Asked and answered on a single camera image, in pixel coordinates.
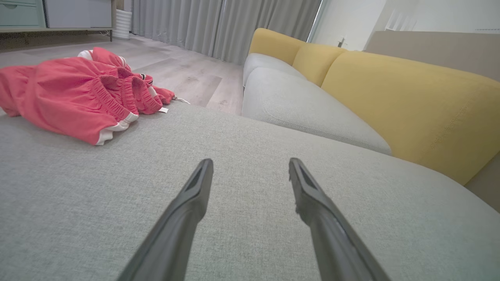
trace white trash can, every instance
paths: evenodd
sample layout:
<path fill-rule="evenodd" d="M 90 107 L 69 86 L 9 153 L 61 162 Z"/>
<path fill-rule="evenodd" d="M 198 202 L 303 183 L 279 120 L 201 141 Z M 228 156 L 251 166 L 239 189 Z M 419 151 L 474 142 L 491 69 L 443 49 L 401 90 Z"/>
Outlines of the white trash can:
<path fill-rule="evenodd" d="M 132 12 L 116 10 L 116 28 L 113 30 L 113 38 L 130 39 L 130 23 L 132 21 Z"/>

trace gray sofa seat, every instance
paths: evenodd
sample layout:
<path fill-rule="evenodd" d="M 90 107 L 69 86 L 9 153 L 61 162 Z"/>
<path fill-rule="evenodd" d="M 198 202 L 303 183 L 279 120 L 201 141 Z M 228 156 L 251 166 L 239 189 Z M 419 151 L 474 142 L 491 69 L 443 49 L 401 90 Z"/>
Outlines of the gray sofa seat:
<path fill-rule="evenodd" d="M 243 66 L 243 87 L 246 86 L 250 73 L 252 73 L 252 71 L 256 68 L 275 69 L 307 80 L 307 78 L 297 69 L 280 59 L 265 54 L 251 53 L 246 57 L 245 64 Z"/>
<path fill-rule="evenodd" d="M 387 142 L 334 97 L 304 79 L 259 67 L 246 82 L 241 114 L 391 155 Z"/>
<path fill-rule="evenodd" d="M 212 158 L 185 280 L 319 280 L 290 157 L 392 280 L 500 276 L 500 214 L 450 178 L 285 127 L 181 102 L 169 109 L 99 147 L 0 116 L 0 279 L 116 280 L 198 162 Z"/>

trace gray curtain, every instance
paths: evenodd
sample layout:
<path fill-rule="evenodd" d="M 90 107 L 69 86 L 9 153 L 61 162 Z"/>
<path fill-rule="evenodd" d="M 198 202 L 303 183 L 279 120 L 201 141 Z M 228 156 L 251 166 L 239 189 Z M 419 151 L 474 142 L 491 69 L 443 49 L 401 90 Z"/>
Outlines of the gray curtain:
<path fill-rule="evenodd" d="M 132 32 L 243 64 L 267 28 L 306 41 L 321 0 L 133 0 Z"/>

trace wooden floor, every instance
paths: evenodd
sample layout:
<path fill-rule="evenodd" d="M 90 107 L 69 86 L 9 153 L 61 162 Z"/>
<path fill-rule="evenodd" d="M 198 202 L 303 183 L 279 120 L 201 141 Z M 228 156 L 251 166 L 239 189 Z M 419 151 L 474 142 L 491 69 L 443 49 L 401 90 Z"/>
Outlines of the wooden floor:
<path fill-rule="evenodd" d="M 0 51 L 0 68 L 37 65 L 43 61 L 76 57 L 83 50 L 105 48 L 125 58 L 134 73 L 153 77 L 153 85 L 169 89 L 198 106 L 241 115 L 243 67 L 174 45 L 132 35 L 130 40 L 100 34 L 85 35 L 45 47 Z"/>

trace yellow sofa cushion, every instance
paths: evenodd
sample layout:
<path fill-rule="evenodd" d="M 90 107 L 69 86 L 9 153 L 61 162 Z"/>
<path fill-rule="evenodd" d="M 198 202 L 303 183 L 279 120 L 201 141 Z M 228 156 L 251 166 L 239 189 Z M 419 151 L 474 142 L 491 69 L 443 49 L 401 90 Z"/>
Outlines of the yellow sofa cushion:
<path fill-rule="evenodd" d="M 330 66 L 345 51 L 339 47 L 307 43 L 298 49 L 292 66 L 307 80 L 321 87 Z"/>
<path fill-rule="evenodd" d="M 299 39 L 269 29 L 257 28 L 253 33 L 248 53 L 271 56 L 292 65 L 297 51 L 305 44 L 306 42 Z"/>
<path fill-rule="evenodd" d="M 500 83 L 492 79 L 349 51 L 321 87 L 375 129 L 393 156 L 462 185 L 500 151 Z"/>

